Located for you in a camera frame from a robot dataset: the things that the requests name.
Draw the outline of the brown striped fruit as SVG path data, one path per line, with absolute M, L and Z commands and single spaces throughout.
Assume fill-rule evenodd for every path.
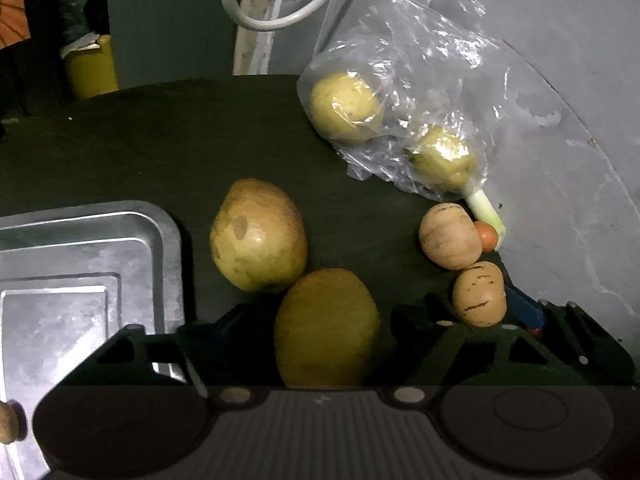
M 424 254 L 447 270 L 462 270 L 476 263 L 483 246 L 473 221 L 455 203 L 431 207 L 421 220 L 419 240 Z
M 479 261 L 464 269 L 454 282 L 452 304 L 463 322 L 490 327 L 506 315 L 503 274 L 495 264 Z

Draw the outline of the small orange tomato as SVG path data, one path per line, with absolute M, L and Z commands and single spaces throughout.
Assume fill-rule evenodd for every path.
M 480 244 L 482 245 L 483 252 L 493 252 L 499 241 L 498 232 L 493 226 L 484 221 L 475 221 L 474 226 L 478 237 L 480 238 Z

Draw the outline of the metal tray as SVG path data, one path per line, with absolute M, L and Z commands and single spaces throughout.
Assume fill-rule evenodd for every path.
M 1 399 L 25 420 L 87 356 L 128 324 L 184 322 L 180 233 L 140 200 L 1 220 Z

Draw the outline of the green leek stalk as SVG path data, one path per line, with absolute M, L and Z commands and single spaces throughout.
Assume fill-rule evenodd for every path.
M 506 237 L 506 225 L 503 223 L 497 209 L 491 203 L 487 194 L 482 188 L 467 192 L 464 196 L 470 211 L 477 220 L 489 224 L 497 233 L 497 244 L 495 249 L 499 249 Z

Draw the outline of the right bagged pear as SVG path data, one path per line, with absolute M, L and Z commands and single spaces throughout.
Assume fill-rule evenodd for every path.
M 428 125 L 410 151 L 416 173 L 432 188 L 460 193 L 477 172 L 475 153 L 460 136 L 439 125 Z

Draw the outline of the bagged pear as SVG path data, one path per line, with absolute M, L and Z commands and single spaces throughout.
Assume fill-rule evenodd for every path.
M 477 172 L 475 153 L 460 136 L 439 125 L 428 125 L 410 151 L 416 173 L 432 188 L 460 193 Z
M 326 140 L 360 144 L 378 135 L 383 105 L 362 77 L 341 72 L 314 84 L 309 114 L 314 128 Z

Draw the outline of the clear plastic bag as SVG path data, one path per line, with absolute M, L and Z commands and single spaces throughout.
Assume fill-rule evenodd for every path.
M 299 77 L 297 94 L 309 120 L 314 84 L 341 72 L 362 77 L 383 105 L 374 138 L 327 140 L 354 177 L 379 177 L 432 200 L 483 186 L 495 133 L 506 121 L 509 76 L 484 0 L 367 0 L 355 23 L 316 53 Z M 456 132 L 477 157 L 477 172 L 460 193 L 428 186 L 410 162 L 428 125 Z

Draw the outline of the left bagged pear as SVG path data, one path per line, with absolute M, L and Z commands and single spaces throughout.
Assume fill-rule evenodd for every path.
M 314 84 L 309 114 L 314 128 L 326 140 L 360 144 L 378 135 L 383 105 L 362 77 L 341 72 Z

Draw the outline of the yellow jerry can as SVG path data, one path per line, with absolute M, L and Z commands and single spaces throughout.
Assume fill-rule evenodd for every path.
M 70 83 L 79 99 L 118 90 L 110 35 L 95 32 L 69 44 L 61 51 L 70 74 Z

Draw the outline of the dark grey cabinet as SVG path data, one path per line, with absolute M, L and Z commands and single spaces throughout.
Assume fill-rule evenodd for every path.
M 118 86 L 232 72 L 235 24 L 220 0 L 107 0 Z

